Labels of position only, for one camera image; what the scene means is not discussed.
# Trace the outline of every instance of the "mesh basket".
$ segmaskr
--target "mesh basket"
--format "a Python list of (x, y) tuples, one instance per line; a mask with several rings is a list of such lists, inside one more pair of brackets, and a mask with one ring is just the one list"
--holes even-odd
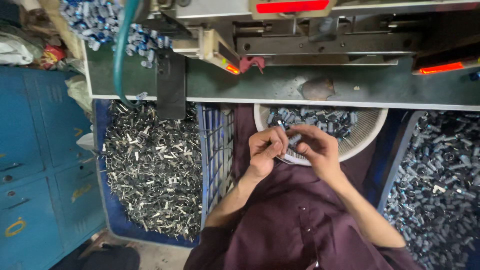
[[(332, 114), (341, 116), (344, 112), (344, 110), (336, 110)], [(253, 107), (255, 125), (258, 131), (268, 128), (267, 119), (269, 113), (270, 106), (268, 104), (255, 104)], [(338, 142), (338, 160), (340, 162), (347, 160), (367, 147), (380, 132), (387, 113), (387, 108), (358, 108), (358, 121), (351, 128), (350, 136)], [(312, 165), (304, 156), (290, 148), (287, 150), (285, 160), (287, 163), (304, 166)]]

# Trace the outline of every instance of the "left hand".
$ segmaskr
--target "left hand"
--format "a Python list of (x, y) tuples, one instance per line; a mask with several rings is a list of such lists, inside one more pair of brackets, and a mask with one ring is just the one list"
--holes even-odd
[(245, 175), (261, 181), (272, 172), (273, 158), (287, 153), (288, 137), (279, 126), (253, 134), (248, 140), (250, 167)]

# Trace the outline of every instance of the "metal workbench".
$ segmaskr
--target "metal workbench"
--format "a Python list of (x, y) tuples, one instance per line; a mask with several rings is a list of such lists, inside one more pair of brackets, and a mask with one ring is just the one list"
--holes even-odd
[[(118, 98), (112, 83), (112, 51), (87, 48), (87, 78), (93, 98)], [(140, 65), (140, 56), (126, 57), (124, 89), (127, 97), (147, 92), (156, 100), (154, 69)], [(404, 109), (480, 110), (480, 83), (468, 74), (478, 69), (431, 75), (412, 75), (412, 59), (396, 66), (268, 66), (262, 75), (256, 67), (232, 75), (200, 60), (188, 60), (187, 100), (316, 104)], [(336, 95), (327, 101), (305, 100), (298, 88), (306, 81), (328, 76)]]

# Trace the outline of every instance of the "locker handle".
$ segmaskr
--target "locker handle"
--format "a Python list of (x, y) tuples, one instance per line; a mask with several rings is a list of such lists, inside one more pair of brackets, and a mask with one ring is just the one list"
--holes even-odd
[(12, 205), (12, 206), (10, 206), (10, 207), (4, 208), (3, 210), (11, 210), (11, 209), (13, 209), (13, 208), (15, 208), (15, 207), (17, 207), (17, 206), (20, 206), (20, 205), (26, 203), (26, 202), (29, 202), (29, 201), (30, 201), (30, 199), (24, 199), (24, 200), (22, 200), (21, 202), (19, 202), (19, 203), (17, 203), (17, 204), (14, 204), (14, 205)]
[(20, 164), (20, 163), (14, 163), (14, 164), (12, 164), (10, 167), (1, 169), (0, 172), (6, 172), (6, 171), (8, 171), (8, 170), (11, 170), (11, 169), (20, 167), (20, 166), (22, 166), (22, 165), (23, 165), (23, 164)]

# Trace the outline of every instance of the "red indicator light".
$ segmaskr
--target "red indicator light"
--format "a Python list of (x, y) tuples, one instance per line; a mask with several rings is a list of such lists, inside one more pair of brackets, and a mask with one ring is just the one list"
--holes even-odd
[(444, 72), (444, 71), (450, 71), (450, 70), (456, 70), (456, 69), (462, 69), (462, 68), (463, 68), (462, 63), (456, 62), (456, 63), (446, 64), (446, 65), (441, 65), (436, 67), (421, 68), (420, 73), (432, 74), (432, 73)]
[(231, 64), (228, 64), (228, 66), (226, 67), (226, 69), (227, 69), (228, 71), (231, 71), (231, 72), (234, 73), (234, 74), (238, 74), (238, 73), (239, 73), (239, 69), (236, 68), (236, 67), (234, 67), (234, 66), (232, 66)]
[(258, 13), (282, 13), (282, 12), (300, 12), (324, 10), (329, 0), (298, 1), (298, 2), (280, 2), (257, 4)]

